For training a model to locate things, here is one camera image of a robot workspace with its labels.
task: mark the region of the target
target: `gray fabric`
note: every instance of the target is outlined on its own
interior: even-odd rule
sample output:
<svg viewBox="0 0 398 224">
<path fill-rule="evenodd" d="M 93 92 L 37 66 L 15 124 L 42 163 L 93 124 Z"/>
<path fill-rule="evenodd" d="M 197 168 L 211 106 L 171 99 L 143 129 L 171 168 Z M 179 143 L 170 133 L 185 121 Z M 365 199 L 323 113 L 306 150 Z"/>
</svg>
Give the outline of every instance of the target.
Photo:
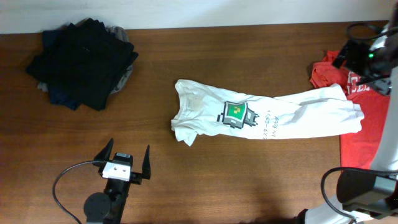
<svg viewBox="0 0 398 224">
<path fill-rule="evenodd" d="M 39 82 L 39 84 L 37 84 L 37 88 L 42 90 L 43 92 L 48 92 L 49 88 L 47 87 L 47 84 L 44 82 Z"/>
<path fill-rule="evenodd" d="M 127 32 L 122 28 L 122 27 L 109 27 L 106 28 L 108 32 L 113 33 L 115 38 L 122 40 L 124 42 L 130 42 L 129 41 L 129 36 L 127 35 Z M 127 80 L 129 79 L 130 75 L 132 73 L 132 64 L 128 66 L 126 69 L 125 74 L 120 78 L 119 83 L 114 87 L 114 89 L 111 91 L 111 94 L 119 92 L 124 85 L 126 84 Z M 42 90 L 43 92 L 48 92 L 49 89 L 47 88 L 47 84 L 43 82 L 39 82 L 37 84 L 37 88 Z"/>
</svg>

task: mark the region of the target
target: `red t-shirt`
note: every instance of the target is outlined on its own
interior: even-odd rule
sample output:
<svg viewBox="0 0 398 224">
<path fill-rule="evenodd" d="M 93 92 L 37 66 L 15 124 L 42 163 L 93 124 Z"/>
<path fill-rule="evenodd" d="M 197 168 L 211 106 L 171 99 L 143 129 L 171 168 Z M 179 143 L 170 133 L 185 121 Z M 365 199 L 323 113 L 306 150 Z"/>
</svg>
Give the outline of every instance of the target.
<svg viewBox="0 0 398 224">
<path fill-rule="evenodd" d="M 326 57 L 314 63 L 310 82 L 315 88 L 339 84 L 348 100 L 361 105 L 365 118 L 362 130 L 340 136 L 341 165 L 369 169 L 380 144 L 390 98 L 366 85 L 356 86 L 361 77 L 345 68 L 337 69 L 332 62 L 339 51 L 328 51 Z"/>
</svg>

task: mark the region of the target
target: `folded black clothes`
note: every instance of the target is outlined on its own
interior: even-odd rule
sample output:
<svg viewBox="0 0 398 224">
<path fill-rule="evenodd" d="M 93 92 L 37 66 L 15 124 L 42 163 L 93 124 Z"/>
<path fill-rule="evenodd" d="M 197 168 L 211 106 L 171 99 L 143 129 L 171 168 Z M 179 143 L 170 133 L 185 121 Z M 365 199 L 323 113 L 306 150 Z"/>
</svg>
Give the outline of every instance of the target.
<svg viewBox="0 0 398 224">
<path fill-rule="evenodd" d="M 57 34 L 26 71 L 69 97 L 103 110 L 108 95 L 138 57 L 133 50 L 131 43 L 107 32 L 102 22 L 88 19 Z"/>
<path fill-rule="evenodd" d="M 47 47 L 50 47 L 57 39 L 59 33 L 61 33 L 60 30 L 43 31 L 42 33 L 43 48 L 46 49 Z M 53 85 L 47 85 L 46 83 L 40 82 L 38 86 L 43 91 L 46 90 L 49 93 L 51 104 L 64 105 L 70 108 L 71 110 L 76 110 L 81 105 L 80 101 L 73 99 L 63 90 L 60 90 L 59 88 Z"/>
</svg>

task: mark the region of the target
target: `brown wooden surface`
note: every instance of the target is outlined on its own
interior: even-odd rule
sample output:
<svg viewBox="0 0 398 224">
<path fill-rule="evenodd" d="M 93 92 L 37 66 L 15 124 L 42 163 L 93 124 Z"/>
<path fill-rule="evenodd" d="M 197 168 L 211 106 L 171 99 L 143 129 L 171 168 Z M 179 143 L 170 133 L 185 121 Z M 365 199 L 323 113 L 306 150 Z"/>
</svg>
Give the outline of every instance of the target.
<svg viewBox="0 0 398 224">
<path fill-rule="evenodd" d="M 174 84 L 184 78 L 264 96 L 309 90 L 308 66 L 343 46 L 347 25 L 129 30 L 140 56 L 100 112 L 51 105 L 36 89 L 24 68 L 41 51 L 40 34 L 0 35 L 0 222 L 73 223 L 52 199 L 53 180 L 91 160 L 110 138 L 113 152 L 134 155 L 136 171 L 146 146 L 152 149 L 152 179 L 131 186 L 124 223 L 265 221 L 322 204 L 321 176 L 340 164 L 337 136 L 199 136 L 188 147 L 170 129 L 178 111 Z M 93 166 L 81 167 L 60 181 L 58 197 L 85 221 L 85 199 L 105 183 Z"/>
</svg>

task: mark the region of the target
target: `t-shirt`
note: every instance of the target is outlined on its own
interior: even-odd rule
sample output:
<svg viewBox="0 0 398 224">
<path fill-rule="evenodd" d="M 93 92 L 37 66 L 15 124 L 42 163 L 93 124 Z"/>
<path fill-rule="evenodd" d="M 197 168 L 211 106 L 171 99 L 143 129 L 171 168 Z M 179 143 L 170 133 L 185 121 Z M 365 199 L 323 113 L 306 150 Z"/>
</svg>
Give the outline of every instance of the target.
<svg viewBox="0 0 398 224">
<path fill-rule="evenodd" d="M 359 105 L 339 85 L 281 97 L 254 96 L 190 80 L 175 84 L 180 111 L 172 120 L 178 141 L 192 145 L 198 134 L 248 139 L 334 136 L 361 130 Z"/>
<path fill-rule="evenodd" d="M 349 70 L 332 66 L 339 51 L 328 51 L 326 57 L 314 63 L 311 83 L 315 88 L 339 84 L 348 100 L 361 105 L 365 115 L 362 130 L 340 136 L 341 165 L 368 169 L 380 144 L 389 97 L 382 96 L 367 85 L 356 86 L 361 77 Z"/>
</svg>

